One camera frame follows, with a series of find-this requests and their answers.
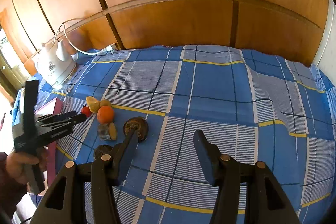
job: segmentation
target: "white cable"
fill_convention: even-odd
[[[100,50],[99,52],[85,52],[85,51],[80,50],[80,49],[77,48],[75,45],[73,45],[73,44],[71,43],[70,39],[68,38],[67,33],[66,33],[66,30],[65,30],[66,28],[65,28],[65,24],[64,24],[64,23],[62,23],[62,24],[58,27],[58,29],[57,29],[57,31],[56,31],[56,34],[55,34],[55,37],[54,37],[54,42],[53,42],[53,44],[55,44],[56,36],[57,36],[57,34],[58,34],[58,31],[61,33],[60,29],[61,29],[62,26],[63,26],[63,29],[64,29],[64,35],[65,35],[65,38],[68,40],[69,44],[70,44],[75,50],[77,50],[77,51],[79,51],[79,52],[81,52],[81,53],[87,54],[87,55],[97,55],[97,54],[99,54],[99,53],[101,53],[101,52],[103,52],[103,51],[105,50],[105,49],[102,49],[102,50]]]

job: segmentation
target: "power cord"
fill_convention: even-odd
[[[26,220],[23,220],[20,224],[24,224],[24,223],[26,223],[28,220],[31,220],[31,219],[32,219],[32,217],[27,218]]]
[[[77,51],[79,51],[79,52],[81,52],[81,53],[84,53],[84,54],[87,54],[87,55],[97,55],[97,54],[99,54],[99,53],[101,53],[101,52],[104,52],[104,51],[113,51],[113,50],[114,50],[114,48],[113,48],[113,44],[112,44],[112,45],[109,45],[109,46],[107,46],[106,48],[100,50],[99,52],[85,52],[85,51],[82,51],[81,49],[77,48],[75,45],[73,45],[73,44],[71,43],[70,39],[69,39],[68,36],[67,36],[66,27],[65,27],[65,24],[64,24],[64,23],[62,23],[62,24],[58,27],[58,29],[57,29],[57,31],[56,31],[56,34],[55,34],[55,37],[54,37],[54,42],[53,42],[53,44],[55,44],[56,36],[57,36],[58,32],[61,33],[60,29],[61,29],[62,26],[63,26],[63,29],[64,29],[64,35],[65,35],[65,38],[68,40],[69,44],[70,44],[75,50],[77,50]]]

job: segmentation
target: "orange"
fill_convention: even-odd
[[[98,110],[97,120],[99,123],[110,123],[114,120],[114,110],[110,106],[102,106]]]

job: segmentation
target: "bed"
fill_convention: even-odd
[[[62,112],[80,112],[87,96],[108,99],[118,138],[101,141],[91,115],[58,141],[57,171],[68,160],[93,161],[101,144],[122,142],[129,118],[149,124],[126,180],[113,187],[122,224],[209,223],[218,188],[203,176],[196,129],[237,161],[264,161],[302,223],[317,223],[335,197],[336,89],[315,65],[214,45],[104,52],[77,62],[77,73],[57,92],[35,76],[36,109],[55,97]],[[245,202],[241,184],[237,223],[244,222]],[[93,224],[89,183],[85,207]]]

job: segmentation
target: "potato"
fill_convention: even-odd
[[[102,106],[109,106],[109,107],[112,107],[112,104],[111,104],[111,102],[110,102],[109,100],[107,100],[107,99],[102,99],[102,100],[100,101],[100,107],[102,107]]]
[[[100,109],[100,101],[92,96],[86,97],[87,106],[90,108],[90,111],[93,113],[97,113]]]
[[[113,122],[109,125],[109,134],[112,140],[115,141],[117,139],[117,128]]]

